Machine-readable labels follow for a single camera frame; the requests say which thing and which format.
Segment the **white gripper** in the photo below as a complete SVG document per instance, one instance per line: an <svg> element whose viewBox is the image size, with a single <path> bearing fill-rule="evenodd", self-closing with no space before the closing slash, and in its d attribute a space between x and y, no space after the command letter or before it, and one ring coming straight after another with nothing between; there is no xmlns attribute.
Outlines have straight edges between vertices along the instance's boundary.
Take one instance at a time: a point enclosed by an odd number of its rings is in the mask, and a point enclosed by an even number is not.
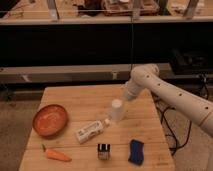
<svg viewBox="0 0 213 171"><path fill-rule="evenodd" d="M126 82L124 85L124 97L127 101L136 99L140 94L140 87L135 83Z"/></svg>

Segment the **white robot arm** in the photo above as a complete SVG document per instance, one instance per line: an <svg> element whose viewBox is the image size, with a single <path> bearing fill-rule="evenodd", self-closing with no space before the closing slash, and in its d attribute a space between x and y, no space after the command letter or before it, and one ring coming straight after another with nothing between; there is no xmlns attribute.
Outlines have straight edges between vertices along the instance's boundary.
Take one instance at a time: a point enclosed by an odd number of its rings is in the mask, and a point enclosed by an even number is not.
<svg viewBox="0 0 213 171"><path fill-rule="evenodd" d="M143 89L155 93L213 137L213 102L163 81L159 78L156 64L144 64L132 69L131 77L124 86L124 97L132 101Z"/></svg>

